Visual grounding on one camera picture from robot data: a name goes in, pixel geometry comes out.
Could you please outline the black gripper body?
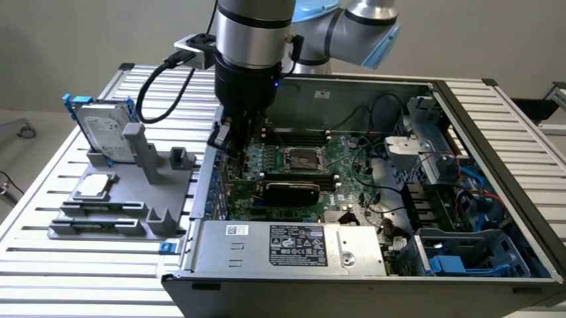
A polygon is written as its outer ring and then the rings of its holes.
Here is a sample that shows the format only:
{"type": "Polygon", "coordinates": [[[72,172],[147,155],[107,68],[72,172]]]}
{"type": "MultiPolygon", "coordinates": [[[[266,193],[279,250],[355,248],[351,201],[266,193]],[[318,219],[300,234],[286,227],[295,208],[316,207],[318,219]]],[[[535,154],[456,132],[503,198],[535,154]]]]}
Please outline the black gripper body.
{"type": "Polygon", "coordinates": [[[222,118],[238,120],[263,113],[272,105],[279,83],[279,64],[251,69],[224,59],[215,61],[215,94],[223,106],[222,118]]]}

